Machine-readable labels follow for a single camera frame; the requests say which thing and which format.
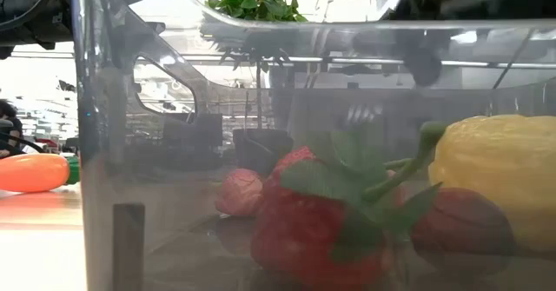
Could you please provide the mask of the yellow toy lemon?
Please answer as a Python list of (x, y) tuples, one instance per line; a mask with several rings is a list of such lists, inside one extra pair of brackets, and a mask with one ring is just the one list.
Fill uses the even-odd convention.
[(556, 116), (473, 116), (450, 124), (428, 166), (432, 184), (496, 204), (517, 243), (556, 252)]

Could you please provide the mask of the small round red toy fruit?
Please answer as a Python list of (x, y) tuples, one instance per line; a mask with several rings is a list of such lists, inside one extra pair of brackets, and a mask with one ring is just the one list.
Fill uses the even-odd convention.
[(417, 255), (449, 274), (495, 274), (507, 268), (516, 250), (501, 209), (463, 188), (440, 189), (410, 237)]

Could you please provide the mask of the red toy strawberry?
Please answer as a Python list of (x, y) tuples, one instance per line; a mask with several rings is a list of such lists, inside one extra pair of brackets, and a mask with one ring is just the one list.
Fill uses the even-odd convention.
[(307, 291), (365, 291), (388, 271), (392, 240), (432, 206), (438, 184), (408, 200), (398, 191), (446, 129), (425, 122), (416, 156), (391, 162), (370, 123), (309, 133), (264, 184), (252, 259)]

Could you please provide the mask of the round pink toy fruit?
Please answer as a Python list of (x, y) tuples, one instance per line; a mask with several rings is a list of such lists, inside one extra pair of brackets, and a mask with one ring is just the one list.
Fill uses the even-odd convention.
[(215, 208), (225, 215), (248, 217), (258, 213), (263, 183), (250, 169), (233, 169), (217, 192)]

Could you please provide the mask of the orange toy carrot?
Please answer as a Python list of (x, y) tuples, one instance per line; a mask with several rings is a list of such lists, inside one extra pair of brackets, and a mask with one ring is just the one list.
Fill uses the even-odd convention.
[(80, 181), (77, 157), (14, 155), (0, 160), (0, 189), (17, 193), (51, 191)]

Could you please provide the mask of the clear grey tupperware container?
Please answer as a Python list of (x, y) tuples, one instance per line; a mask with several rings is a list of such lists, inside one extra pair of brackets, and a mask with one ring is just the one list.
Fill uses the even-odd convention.
[[(256, 215), (215, 208), (225, 176), (242, 169), (233, 131), (257, 126), (255, 68), (222, 61), (202, 36), (206, 1), (73, 0), (89, 291), (307, 291), (250, 254), (275, 168), (260, 175)], [(556, 116), (556, 69), (444, 66), (436, 84), (418, 87), (397, 35), (425, 25), (393, 20), (400, 0), (297, 1), (305, 23), (215, 15), (293, 32), (289, 59), (261, 76), (263, 127), (286, 132), (287, 154), (311, 132), (370, 123), (391, 162), (416, 156), (425, 122)], [(417, 255), (411, 229), (392, 240), (388, 271), (365, 291), (556, 291), (556, 252), (514, 237), (507, 268), (449, 274)]]

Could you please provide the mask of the green plant in black pot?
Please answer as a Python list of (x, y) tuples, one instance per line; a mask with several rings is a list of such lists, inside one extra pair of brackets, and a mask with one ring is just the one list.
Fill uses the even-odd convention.
[(202, 36), (230, 59), (238, 68), (243, 62), (255, 68), (255, 104), (257, 126), (233, 131), (237, 165), (261, 176), (269, 175), (293, 141), (285, 131), (263, 127), (263, 86), (261, 76), (268, 72), (271, 61), (282, 66), (289, 59), (291, 30), (233, 27), (215, 18), (216, 14), (252, 23), (305, 23), (297, 0), (207, 0), (209, 12), (203, 15)]

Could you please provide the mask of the person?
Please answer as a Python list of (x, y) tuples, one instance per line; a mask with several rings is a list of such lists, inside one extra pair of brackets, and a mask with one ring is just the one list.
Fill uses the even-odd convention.
[(0, 100), (0, 121), (10, 121), (9, 127), (0, 127), (0, 159), (19, 155), (21, 143), (16, 138), (23, 139), (23, 125), (17, 118), (16, 109), (5, 100)]

